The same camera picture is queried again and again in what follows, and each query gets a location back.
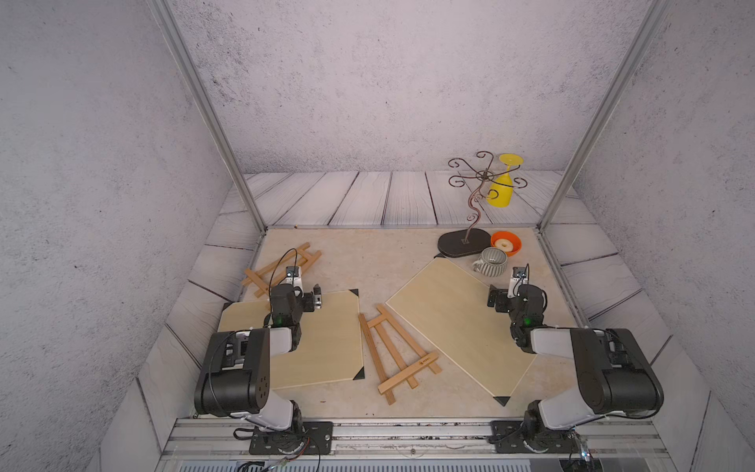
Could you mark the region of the light wooden canvas board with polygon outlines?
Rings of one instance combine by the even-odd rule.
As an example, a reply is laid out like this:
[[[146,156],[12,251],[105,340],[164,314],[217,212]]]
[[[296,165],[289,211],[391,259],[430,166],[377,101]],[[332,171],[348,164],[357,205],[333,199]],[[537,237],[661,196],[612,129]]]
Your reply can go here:
[[[322,308],[303,315],[298,348],[271,358],[271,387],[306,387],[352,380],[364,367],[360,298],[349,290],[322,295]]]
[[[488,307],[488,298],[488,285],[438,258],[390,297],[387,307],[507,406],[535,356],[514,343],[509,317]]]

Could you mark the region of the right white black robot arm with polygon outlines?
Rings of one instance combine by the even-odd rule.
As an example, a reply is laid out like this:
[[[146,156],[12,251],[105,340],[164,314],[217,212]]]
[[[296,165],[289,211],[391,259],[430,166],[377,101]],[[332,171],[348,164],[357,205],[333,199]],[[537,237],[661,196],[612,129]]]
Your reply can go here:
[[[560,395],[531,402],[518,428],[490,438],[497,448],[545,454],[567,441],[579,446],[579,426],[607,417],[650,419],[662,409],[661,382],[630,330],[547,326],[548,295],[532,284],[513,289],[492,285],[487,305],[509,315],[517,347],[572,361],[577,380]]]

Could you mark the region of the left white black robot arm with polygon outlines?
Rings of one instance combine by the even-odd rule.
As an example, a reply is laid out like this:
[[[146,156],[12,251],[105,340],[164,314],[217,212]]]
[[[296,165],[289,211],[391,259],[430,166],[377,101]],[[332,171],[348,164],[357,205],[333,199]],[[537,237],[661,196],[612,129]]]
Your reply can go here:
[[[301,409],[271,390],[271,359],[295,351],[301,320],[322,307],[322,289],[279,284],[269,293],[271,312],[260,328],[213,334],[194,393],[200,414],[243,419],[265,434],[301,435]]]

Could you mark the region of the grey striped ceramic mug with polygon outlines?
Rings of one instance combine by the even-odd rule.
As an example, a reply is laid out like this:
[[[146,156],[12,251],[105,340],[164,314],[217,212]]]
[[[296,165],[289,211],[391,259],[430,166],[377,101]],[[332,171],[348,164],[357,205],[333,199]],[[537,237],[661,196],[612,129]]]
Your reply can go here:
[[[483,250],[479,258],[473,263],[472,269],[475,273],[481,273],[485,277],[501,277],[506,270],[507,254],[496,247],[489,247]]]

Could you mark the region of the orange bowl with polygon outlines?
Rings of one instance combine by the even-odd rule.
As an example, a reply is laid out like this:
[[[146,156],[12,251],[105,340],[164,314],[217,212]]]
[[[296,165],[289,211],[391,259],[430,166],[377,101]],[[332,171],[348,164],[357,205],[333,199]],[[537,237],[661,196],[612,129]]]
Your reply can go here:
[[[491,245],[505,252],[507,257],[515,256],[522,249],[521,239],[509,231],[496,232],[491,238]]]

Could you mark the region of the brown metal scroll stand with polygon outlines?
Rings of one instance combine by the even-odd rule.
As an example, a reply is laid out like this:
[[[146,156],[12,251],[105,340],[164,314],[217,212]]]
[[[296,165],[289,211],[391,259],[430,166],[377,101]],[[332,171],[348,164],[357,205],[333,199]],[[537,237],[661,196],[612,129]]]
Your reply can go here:
[[[478,227],[483,216],[482,206],[487,204],[488,192],[497,173],[505,170],[505,165],[499,161],[499,155],[490,151],[477,151],[477,159],[487,159],[485,167],[475,168],[467,159],[454,157],[448,161],[448,166],[455,170],[448,178],[448,184],[454,189],[463,188],[472,183],[467,206],[472,214],[468,216],[469,225],[466,229],[448,232],[438,238],[438,251],[447,258],[461,258],[477,255],[491,245],[492,236],[486,230]]]

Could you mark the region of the yellow plastic goblet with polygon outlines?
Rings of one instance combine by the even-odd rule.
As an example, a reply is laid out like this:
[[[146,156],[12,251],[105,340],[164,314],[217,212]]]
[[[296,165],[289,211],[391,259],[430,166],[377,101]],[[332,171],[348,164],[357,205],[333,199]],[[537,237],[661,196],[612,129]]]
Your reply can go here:
[[[514,190],[526,187],[528,182],[523,177],[512,175],[523,165],[523,157],[514,153],[505,153],[499,156],[499,161],[505,165],[505,170],[495,175],[488,192],[487,202],[494,208],[506,208],[511,202]]]

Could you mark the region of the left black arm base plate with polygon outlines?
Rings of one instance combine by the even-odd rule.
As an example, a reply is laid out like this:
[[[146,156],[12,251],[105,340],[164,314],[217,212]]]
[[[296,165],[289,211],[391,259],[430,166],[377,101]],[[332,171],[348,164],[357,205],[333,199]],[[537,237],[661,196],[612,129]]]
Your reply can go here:
[[[334,438],[330,421],[305,421],[299,429],[264,431],[256,427],[249,444],[251,455],[329,455]]]

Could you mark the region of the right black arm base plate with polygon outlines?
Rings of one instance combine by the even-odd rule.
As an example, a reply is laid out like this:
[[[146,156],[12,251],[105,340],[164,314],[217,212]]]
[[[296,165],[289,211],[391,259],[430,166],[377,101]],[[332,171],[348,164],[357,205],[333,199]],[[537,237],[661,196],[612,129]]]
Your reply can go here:
[[[576,454],[578,445],[572,432],[542,430],[529,432],[522,421],[497,420],[490,423],[488,443],[497,454]]]

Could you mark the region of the aluminium front rail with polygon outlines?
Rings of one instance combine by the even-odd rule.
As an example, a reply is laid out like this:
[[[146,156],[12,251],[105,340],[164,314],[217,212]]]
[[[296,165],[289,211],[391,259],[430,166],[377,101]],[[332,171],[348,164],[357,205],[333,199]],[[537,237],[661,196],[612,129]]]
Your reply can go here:
[[[180,420],[160,471],[672,471],[648,421],[599,421],[533,446],[517,420],[492,418],[313,420],[303,440],[266,442],[250,426]]]

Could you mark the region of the left aluminium frame post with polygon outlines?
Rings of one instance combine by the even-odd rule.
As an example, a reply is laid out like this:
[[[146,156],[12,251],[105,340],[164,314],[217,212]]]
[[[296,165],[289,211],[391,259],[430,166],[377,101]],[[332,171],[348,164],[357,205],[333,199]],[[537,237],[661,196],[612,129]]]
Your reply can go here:
[[[210,100],[210,96],[206,91],[206,87],[204,86],[198,69],[193,61],[190,50],[186,45],[186,41],[184,41],[179,25],[171,11],[169,2],[165,0],[151,0],[149,1],[149,7],[153,10],[153,15],[155,15],[155,19],[157,19],[157,25],[160,27],[171,55],[173,56],[174,61],[194,98],[196,107],[203,118],[204,125],[206,125],[208,131],[210,131],[210,135],[214,140],[214,145],[219,152],[234,187],[239,193],[239,197],[245,209],[249,212],[255,228],[265,234],[265,232],[267,232],[267,225],[256,205],[247,180],[241,172],[241,168],[231,147],[230,141],[219,121],[218,115],[212,105],[212,101]]]

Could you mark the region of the aluminium frame post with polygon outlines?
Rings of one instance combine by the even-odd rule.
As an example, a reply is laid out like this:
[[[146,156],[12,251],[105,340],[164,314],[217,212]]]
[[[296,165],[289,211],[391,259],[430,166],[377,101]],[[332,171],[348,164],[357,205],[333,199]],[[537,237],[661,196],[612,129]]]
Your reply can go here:
[[[171,11],[169,2],[165,0],[151,0],[149,1],[149,7],[153,10],[153,15],[155,15],[155,19],[157,19],[157,25],[160,27],[171,55],[173,56],[174,61],[194,98],[196,107],[203,118],[204,125],[206,125],[208,131],[210,131],[210,135],[214,140],[214,145],[219,152],[234,187],[239,193],[239,197],[245,209],[249,212],[255,228],[265,234],[265,232],[267,232],[267,225],[256,205],[247,180],[241,172],[241,168],[231,147],[230,141],[219,121],[218,115],[212,105],[212,101],[210,100],[210,96],[206,91],[206,87],[204,86],[198,69],[193,61],[190,50],[186,45],[186,41],[184,41],[179,25]]]
[[[563,200],[566,198],[569,188],[574,184],[580,171],[589,159],[595,145],[598,143],[603,129],[609,123],[613,112],[621,101],[621,96],[628,86],[631,78],[640,66],[644,55],[652,43],[656,32],[672,2],[668,0],[654,0],[649,4],[647,13],[642,20],[636,35],[633,37],[629,48],[619,63],[613,78],[600,102],[596,112],[587,127],[579,145],[570,159],[560,183],[556,186],[554,196],[541,217],[537,228],[541,234],[546,232],[548,226],[554,221]]]

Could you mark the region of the right aluminium frame post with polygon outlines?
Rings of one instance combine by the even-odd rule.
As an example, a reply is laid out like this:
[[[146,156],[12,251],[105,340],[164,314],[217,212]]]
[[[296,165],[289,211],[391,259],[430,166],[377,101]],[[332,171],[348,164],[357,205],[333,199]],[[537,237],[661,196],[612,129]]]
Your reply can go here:
[[[569,188],[574,184],[580,171],[589,159],[595,145],[598,143],[603,129],[609,123],[613,112],[621,101],[621,96],[628,86],[631,78],[640,66],[644,55],[652,43],[656,32],[672,2],[668,0],[654,0],[649,4],[647,13],[642,20],[636,35],[633,37],[629,48],[619,63],[613,78],[600,102],[596,112],[587,127],[579,145],[570,159],[560,183],[556,186],[554,196],[541,217],[537,228],[541,234],[546,232],[548,226],[554,221],[563,200],[566,198]]]

